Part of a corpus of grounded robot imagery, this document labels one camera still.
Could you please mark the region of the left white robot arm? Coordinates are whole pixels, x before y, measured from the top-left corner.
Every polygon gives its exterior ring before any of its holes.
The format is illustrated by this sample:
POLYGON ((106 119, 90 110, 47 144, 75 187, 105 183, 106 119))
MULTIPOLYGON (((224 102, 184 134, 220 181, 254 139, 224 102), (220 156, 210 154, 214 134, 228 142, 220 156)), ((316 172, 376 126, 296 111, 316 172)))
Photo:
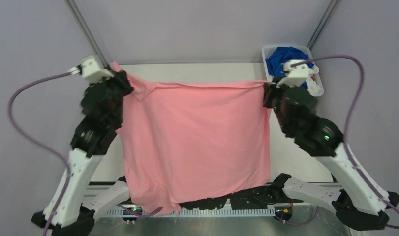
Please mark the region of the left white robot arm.
POLYGON ((123 98, 133 91, 124 70, 87 87, 81 100, 84 118, 72 137, 68 166, 52 201, 32 216, 33 224, 47 226, 54 236, 89 235, 100 204, 84 204, 84 191, 122 126, 123 98))

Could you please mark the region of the pink t shirt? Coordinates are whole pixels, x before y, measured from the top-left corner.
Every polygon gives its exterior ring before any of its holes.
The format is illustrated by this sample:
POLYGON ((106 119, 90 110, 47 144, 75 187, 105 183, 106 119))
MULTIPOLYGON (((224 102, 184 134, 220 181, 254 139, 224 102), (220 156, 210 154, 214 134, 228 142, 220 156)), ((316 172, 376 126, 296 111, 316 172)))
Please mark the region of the pink t shirt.
POLYGON ((149 82, 132 74, 117 130, 131 200, 159 214, 271 177, 264 81, 149 82))

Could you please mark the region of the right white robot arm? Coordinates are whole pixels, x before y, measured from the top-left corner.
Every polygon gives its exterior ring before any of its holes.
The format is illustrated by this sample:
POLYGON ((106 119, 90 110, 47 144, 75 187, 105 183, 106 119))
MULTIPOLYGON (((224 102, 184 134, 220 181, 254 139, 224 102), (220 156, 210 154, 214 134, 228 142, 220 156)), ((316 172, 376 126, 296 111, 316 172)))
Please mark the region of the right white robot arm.
POLYGON ((305 88, 264 84, 263 105, 273 110, 283 134, 326 167, 341 189, 282 173, 273 181, 272 197, 278 202, 291 198, 324 208, 357 231, 388 227, 390 218, 385 211, 398 204, 399 195, 374 183, 345 144, 340 129, 316 114, 316 104, 317 99, 305 88))

